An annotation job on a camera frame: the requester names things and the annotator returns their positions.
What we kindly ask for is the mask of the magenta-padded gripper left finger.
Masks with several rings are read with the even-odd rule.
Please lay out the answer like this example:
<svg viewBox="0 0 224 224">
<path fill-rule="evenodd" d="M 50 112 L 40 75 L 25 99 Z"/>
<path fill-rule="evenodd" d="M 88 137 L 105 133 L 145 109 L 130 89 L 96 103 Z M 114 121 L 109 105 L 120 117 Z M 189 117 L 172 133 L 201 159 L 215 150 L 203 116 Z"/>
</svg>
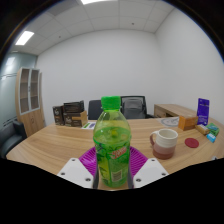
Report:
<svg viewBox="0 0 224 224">
<path fill-rule="evenodd" d="M 58 176 L 90 189 L 98 188 L 98 165 L 95 148 L 87 150 L 79 158 L 70 158 Z"/>
</svg>

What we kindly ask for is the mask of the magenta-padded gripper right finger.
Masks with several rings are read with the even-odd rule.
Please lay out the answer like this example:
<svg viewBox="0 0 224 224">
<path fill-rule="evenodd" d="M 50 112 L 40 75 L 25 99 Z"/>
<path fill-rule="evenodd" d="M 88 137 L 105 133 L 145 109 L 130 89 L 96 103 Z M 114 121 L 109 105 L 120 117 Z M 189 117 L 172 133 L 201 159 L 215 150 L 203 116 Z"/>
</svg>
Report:
<svg viewBox="0 0 224 224">
<path fill-rule="evenodd" d="M 130 148 L 128 187 L 141 188 L 168 175 L 156 158 L 148 159 L 139 150 Z"/>
</svg>

